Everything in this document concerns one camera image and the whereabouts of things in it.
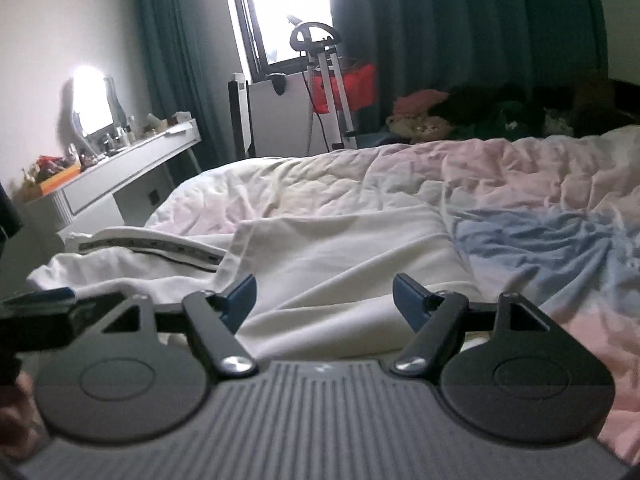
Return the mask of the person's left hand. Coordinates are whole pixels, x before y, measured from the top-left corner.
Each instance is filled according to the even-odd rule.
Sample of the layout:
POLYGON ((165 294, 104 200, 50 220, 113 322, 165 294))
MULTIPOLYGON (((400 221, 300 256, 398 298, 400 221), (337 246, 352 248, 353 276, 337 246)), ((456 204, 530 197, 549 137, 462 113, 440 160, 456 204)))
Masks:
POLYGON ((34 381, 26 372, 18 374, 12 386, 1 387, 1 454, 24 460, 35 452, 42 439, 34 399, 34 381))

